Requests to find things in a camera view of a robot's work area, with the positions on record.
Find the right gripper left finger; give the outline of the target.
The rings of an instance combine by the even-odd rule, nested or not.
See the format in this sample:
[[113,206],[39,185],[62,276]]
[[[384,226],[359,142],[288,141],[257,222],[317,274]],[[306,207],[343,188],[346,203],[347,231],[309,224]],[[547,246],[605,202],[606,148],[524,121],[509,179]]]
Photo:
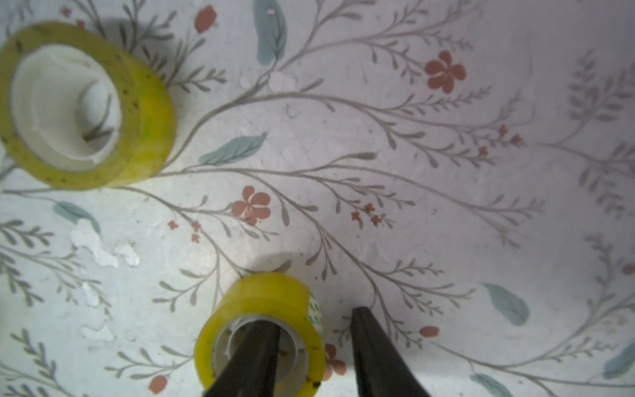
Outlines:
[[273,396],[279,337],[280,327],[272,322],[247,325],[241,344],[203,396]]

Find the yellow tape roll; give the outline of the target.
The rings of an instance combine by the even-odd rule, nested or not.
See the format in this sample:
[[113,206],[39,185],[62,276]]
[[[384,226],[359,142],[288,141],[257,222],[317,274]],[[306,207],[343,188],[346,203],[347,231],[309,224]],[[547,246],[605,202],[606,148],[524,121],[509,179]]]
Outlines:
[[1,142],[60,190],[146,180],[175,143],[167,88],[143,62],[61,22],[27,26],[1,48]]
[[275,272],[234,283],[203,326],[193,350],[203,388],[220,377],[256,321],[281,328],[274,395],[314,396],[325,371],[322,309],[307,286]]

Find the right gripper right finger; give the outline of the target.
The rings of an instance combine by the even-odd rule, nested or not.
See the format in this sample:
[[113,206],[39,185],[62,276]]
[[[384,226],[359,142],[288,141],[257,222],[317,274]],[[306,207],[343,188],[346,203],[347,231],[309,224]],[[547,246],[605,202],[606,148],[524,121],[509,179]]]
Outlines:
[[358,395],[429,397],[369,308],[353,309],[351,337]]

